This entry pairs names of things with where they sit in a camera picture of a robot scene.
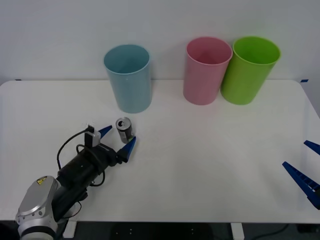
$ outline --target can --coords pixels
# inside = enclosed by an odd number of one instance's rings
[[[115,126],[116,126],[116,129],[118,130],[121,141],[124,144],[129,143],[130,140],[134,137],[130,119],[127,117],[121,117],[115,122]]]

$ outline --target blue cup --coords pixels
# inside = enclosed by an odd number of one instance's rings
[[[144,111],[151,103],[150,56],[137,45],[120,45],[104,57],[104,65],[119,108],[129,114]]]

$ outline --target green cup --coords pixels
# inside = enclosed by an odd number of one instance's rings
[[[272,41],[258,36],[239,38],[232,48],[234,54],[223,78],[221,94],[230,103],[245,105],[255,98],[281,51]]]

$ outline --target plastic cup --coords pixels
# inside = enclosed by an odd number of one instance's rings
[[[150,56],[137,45],[120,45],[104,57],[119,108],[130,114],[144,111],[151,103]]]
[[[199,37],[187,45],[186,53],[183,95],[193,104],[210,104],[219,92],[232,48],[219,38]]]
[[[281,56],[272,41],[246,36],[233,43],[233,57],[225,72],[221,94],[233,104],[245,105],[257,95]]]

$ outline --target cup rim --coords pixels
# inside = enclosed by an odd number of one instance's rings
[[[106,60],[107,54],[108,54],[110,51],[112,51],[113,49],[116,49],[116,48],[121,47],[121,46],[128,46],[128,45],[136,46],[136,47],[139,47],[139,48],[144,49],[144,50],[148,53],[148,57],[149,57],[148,62],[145,64],[144,67],[140,68],[139,70],[133,71],[133,72],[129,72],[129,73],[119,73],[119,72],[115,72],[115,71],[110,70],[110,69],[106,66],[106,64],[105,64],[105,60]],[[150,53],[149,53],[149,51],[148,51],[147,49],[145,49],[143,46],[140,46],[140,45],[137,45],[137,44],[131,44],[131,43],[129,43],[129,44],[120,44],[120,45],[114,46],[113,48],[111,48],[110,50],[108,50],[108,51],[106,52],[106,54],[104,55],[104,58],[103,58],[103,64],[104,64],[105,68],[106,68],[108,71],[110,71],[111,73],[117,74],[117,75],[131,75],[131,74],[136,74],[136,73],[142,71],[143,69],[145,69],[145,68],[149,65],[149,63],[150,63]]]
[[[188,46],[189,46],[193,41],[198,40],[198,39],[217,39],[217,40],[225,43],[225,44],[229,47],[229,49],[230,49],[230,52],[231,52],[230,57],[229,57],[227,60],[223,61],[223,62],[215,63],[215,64],[203,63],[203,62],[200,62],[200,61],[195,60],[192,56],[190,56],[190,54],[189,54],[189,52],[188,52]],[[221,38],[218,38],[218,37],[215,37],[215,36],[200,36],[200,37],[194,38],[194,39],[192,39],[192,40],[186,45],[185,51],[186,51],[186,54],[188,55],[188,57],[189,57],[191,60],[193,60],[194,62],[196,62],[196,63],[198,63],[198,64],[206,65],[206,66],[219,66],[219,65],[223,65],[223,64],[229,62],[229,61],[231,60],[231,58],[233,57],[233,55],[234,55],[234,50],[233,50],[233,48],[230,46],[230,44],[227,43],[225,40],[222,40]]]
[[[252,61],[248,61],[248,60],[245,60],[244,58],[242,58],[241,56],[239,56],[239,54],[236,52],[235,50],[235,44],[241,40],[241,39],[246,39],[246,38],[257,38],[257,39],[262,39],[262,40],[265,40],[271,44],[273,44],[275,46],[275,48],[279,51],[279,57],[273,61],[273,62],[270,62],[270,63],[255,63],[255,62],[252,62]],[[261,37],[261,36],[255,36],[255,35],[248,35],[248,36],[243,36],[243,37],[240,37],[238,38],[237,40],[235,40],[232,44],[232,51],[234,52],[234,54],[239,58],[241,59],[242,61],[248,63],[248,64],[252,64],[252,65],[258,65],[258,66],[267,66],[267,65],[273,65],[275,64],[277,61],[279,61],[279,59],[281,58],[281,50],[280,48],[277,46],[277,44],[275,44],[273,41],[269,40],[268,38],[265,38],[265,37]]]

